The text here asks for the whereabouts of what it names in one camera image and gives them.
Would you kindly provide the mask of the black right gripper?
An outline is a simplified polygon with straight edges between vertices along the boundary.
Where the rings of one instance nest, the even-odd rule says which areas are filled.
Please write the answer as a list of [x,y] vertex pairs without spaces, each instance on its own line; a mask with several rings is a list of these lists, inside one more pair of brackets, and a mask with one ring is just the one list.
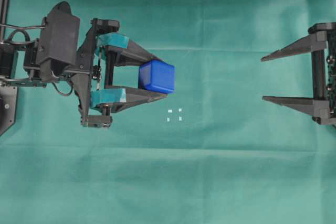
[[263,96],[262,99],[335,125],[335,23],[317,23],[309,35],[261,58],[261,62],[311,52],[313,98]]

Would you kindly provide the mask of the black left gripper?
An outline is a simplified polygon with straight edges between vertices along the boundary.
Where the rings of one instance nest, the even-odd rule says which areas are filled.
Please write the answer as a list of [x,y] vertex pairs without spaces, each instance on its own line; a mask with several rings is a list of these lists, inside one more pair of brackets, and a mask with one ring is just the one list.
[[91,91],[95,49],[96,56],[101,52],[101,59],[105,62],[108,61],[108,53],[111,52],[115,57],[116,67],[141,66],[153,60],[163,61],[125,35],[108,34],[118,31],[119,28],[120,23],[117,20],[94,18],[84,42],[77,50],[71,82],[79,101],[80,122],[84,127],[108,128],[112,123],[110,109],[103,109],[100,115],[90,115],[89,108],[100,110],[106,105],[111,108],[112,113],[118,113],[167,97],[164,93],[126,86]]

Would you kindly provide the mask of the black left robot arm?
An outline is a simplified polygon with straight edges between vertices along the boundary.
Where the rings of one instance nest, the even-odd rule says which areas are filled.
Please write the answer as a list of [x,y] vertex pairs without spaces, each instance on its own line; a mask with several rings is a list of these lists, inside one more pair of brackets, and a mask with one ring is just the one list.
[[112,115],[165,98],[175,90],[175,68],[119,33],[116,20],[93,19],[78,46],[79,19],[51,13],[31,40],[25,28],[1,41],[1,123],[12,124],[18,87],[65,82],[78,97],[81,124],[108,128]]

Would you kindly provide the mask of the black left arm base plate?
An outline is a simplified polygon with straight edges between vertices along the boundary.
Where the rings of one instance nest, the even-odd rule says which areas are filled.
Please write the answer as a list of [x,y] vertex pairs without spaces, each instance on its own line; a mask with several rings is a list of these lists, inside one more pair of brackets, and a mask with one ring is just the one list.
[[15,123],[17,95],[17,87],[1,87],[1,135]]

